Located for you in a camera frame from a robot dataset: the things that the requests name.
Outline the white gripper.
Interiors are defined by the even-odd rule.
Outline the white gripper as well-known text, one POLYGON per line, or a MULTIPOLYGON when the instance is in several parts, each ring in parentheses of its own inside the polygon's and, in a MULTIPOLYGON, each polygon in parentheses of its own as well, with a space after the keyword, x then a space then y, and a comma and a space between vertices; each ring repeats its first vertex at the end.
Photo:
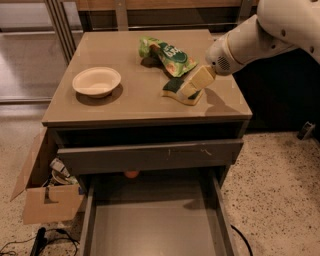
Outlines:
POLYGON ((181 100, 188 99, 215 81, 216 73, 227 76, 241 70, 244 65, 236 60, 228 45, 228 34, 216 39, 206 51, 206 61, 211 66, 201 66, 192 76, 190 82, 184 82, 177 96, 181 100))

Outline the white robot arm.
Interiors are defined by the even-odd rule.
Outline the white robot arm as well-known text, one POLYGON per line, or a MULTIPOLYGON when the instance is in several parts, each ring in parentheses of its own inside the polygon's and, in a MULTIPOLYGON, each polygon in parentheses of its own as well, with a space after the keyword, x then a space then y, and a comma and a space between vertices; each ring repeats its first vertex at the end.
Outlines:
POLYGON ((206 63, 191 72, 178 94, 187 98, 217 75, 300 48, 320 63, 320 0, 259 0, 257 13, 206 51, 206 63))

